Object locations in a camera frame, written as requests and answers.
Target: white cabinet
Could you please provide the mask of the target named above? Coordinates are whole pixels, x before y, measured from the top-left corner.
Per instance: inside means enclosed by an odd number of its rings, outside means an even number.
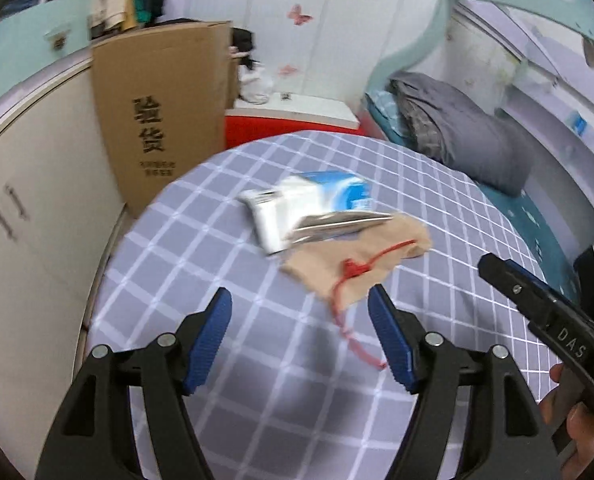
[[[9,229],[0,204],[0,446],[32,478],[72,379],[82,304]]]
[[[81,359],[86,301],[122,208],[85,66],[0,120],[0,446],[27,479]]]
[[[85,301],[122,209],[90,70],[57,86],[0,134],[0,202],[46,270]]]

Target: white tissue pack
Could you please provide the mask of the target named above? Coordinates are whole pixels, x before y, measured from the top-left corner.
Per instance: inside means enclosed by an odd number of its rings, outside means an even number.
[[[268,254],[286,249],[288,237],[305,216],[370,210],[365,180],[345,171],[293,174],[266,190],[247,190],[239,199],[250,207],[259,242]]]

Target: pink butterfly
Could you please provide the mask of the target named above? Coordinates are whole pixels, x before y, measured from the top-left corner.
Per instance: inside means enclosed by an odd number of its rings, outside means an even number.
[[[301,6],[299,4],[294,4],[292,6],[292,9],[288,13],[288,17],[291,20],[294,20],[295,25],[297,25],[298,27],[301,27],[301,25],[303,25],[304,23],[308,23],[313,19],[312,16],[301,13]]]
[[[279,77],[288,77],[298,71],[299,71],[298,68],[295,68],[292,65],[286,65],[286,66],[282,66],[278,70],[277,74],[279,75]]]

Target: metal screw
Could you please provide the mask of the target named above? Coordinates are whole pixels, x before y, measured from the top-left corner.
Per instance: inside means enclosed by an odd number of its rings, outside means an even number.
[[[167,346],[172,346],[174,343],[176,343],[176,337],[174,336],[174,334],[162,334],[159,337],[157,337],[157,344],[159,346],[163,346],[163,348],[166,348]]]
[[[424,339],[430,346],[441,346],[443,344],[443,336],[436,332],[428,332]]]
[[[95,359],[106,357],[108,355],[108,347],[106,345],[97,345],[93,348],[92,354]]]
[[[500,359],[506,359],[510,355],[510,352],[504,345],[494,345],[493,354]]]

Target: gray blanket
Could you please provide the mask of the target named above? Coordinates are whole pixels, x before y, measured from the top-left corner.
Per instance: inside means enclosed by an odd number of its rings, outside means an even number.
[[[406,101],[426,113],[436,127],[419,131],[420,152],[508,195],[519,195],[532,169],[532,157],[518,126],[489,116],[455,87],[425,74],[395,72],[390,83],[413,132],[419,120],[409,117],[411,107]]]

